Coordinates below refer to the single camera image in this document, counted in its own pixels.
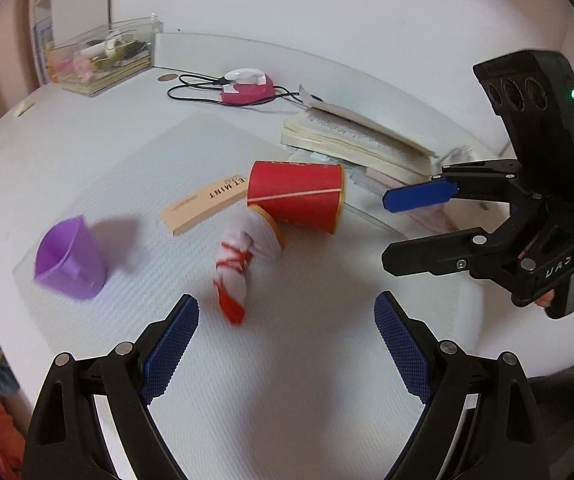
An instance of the book page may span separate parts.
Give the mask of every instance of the book page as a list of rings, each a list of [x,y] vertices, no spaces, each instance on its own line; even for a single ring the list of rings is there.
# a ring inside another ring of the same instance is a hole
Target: book page
[[[316,108],[317,110],[322,110],[335,116],[342,117],[343,119],[350,120],[353,123],[360,124],[361,126],[366,126],[367,128],[374,130],[378,133],[384,134],[387,137],[399,140],[403,144],[415,148],[416,150],[425,155],[428,156],[435,155],[435,153],[426,146],[423,146],[422,144],[419,144],[414,140],[408,139],[407,137],[399,134],[398,132],[389,129],[386,126],[383,126],[382,124],[378,124],[377,122],[372,121],[371,119],[363,115],[360,115],[357,112],[353,112],[352,110],[349,110],[349,108],[344,108],[342,106],[333,105],[331,103],[325,103],[324,101],[314,99],[313,97],[311,97],[311,94],[307,92],[305,88],[303,88],[302,85],[299,86],[298,92],[300,93],[300,98],[302,99],[302,102],[305,104],[305,106],[308,106],[310,108]]]
[[[310,108],[287,119],[285,127],[296,134],[302,134],[304,129],[307,136],[317,140],[324,137],[330,144],[341,142],[363,148],[369,155],[396,162],[420,174],[429,175],[432,172],[431,161],[424,153],[366,126],[319,109]]]

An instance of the camera lens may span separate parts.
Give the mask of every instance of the camera lens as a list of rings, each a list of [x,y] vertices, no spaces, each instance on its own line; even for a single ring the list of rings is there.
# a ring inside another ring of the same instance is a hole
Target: camera lens
[[[547,95],[542,89],[542,86],[540,86],[540,83],[535,79],[529,78],[525,81],[525,90],[527,91],[529,99],[531,99],[531,102],[538,110],[547,108]]]
[[[491,99],[491,101],[493,101],[497,105],[502,104],[502,97],[500,97],[500,92],[494,85],[489,85],[487,87],[487,93],[489,94],[489,98]]]
[[[513,81],[507,79],[502,82],[502,90],[504,94],[509,99],[509,102],[516,110],[522,110],[524,102],[522,100],[522,94],[520,94],[520,89]]]

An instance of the clear plastic box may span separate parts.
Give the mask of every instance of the clear plastic box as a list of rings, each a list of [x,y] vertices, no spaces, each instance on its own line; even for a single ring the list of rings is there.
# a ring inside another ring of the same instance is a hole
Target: clear plastic box
[[[155,15],[103,25],[51,50],[48,65],[63,88],[94,95],[150,68],[157,32]]]

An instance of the small box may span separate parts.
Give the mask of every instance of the small box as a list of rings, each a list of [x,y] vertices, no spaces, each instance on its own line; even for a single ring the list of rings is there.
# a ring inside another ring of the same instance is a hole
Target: small box
[[[160,217],[169,231],[177,236],[244,198],[246,192],[246,178],[230,176],[171,204]]]
[[[49,65],[63,88],[94,95],[150,68],[157,32],[156,16],[103,25],[51,50]]]

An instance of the finger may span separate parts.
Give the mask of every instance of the finger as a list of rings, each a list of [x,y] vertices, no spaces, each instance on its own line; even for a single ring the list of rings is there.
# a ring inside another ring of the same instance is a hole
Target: finger
[[[551,305],[551,302],[554,301],[555,296],[555,291],[550,290],[547,294],[542,295],[540,298],[534,301],[534,303],[543,308],[547,308]]]

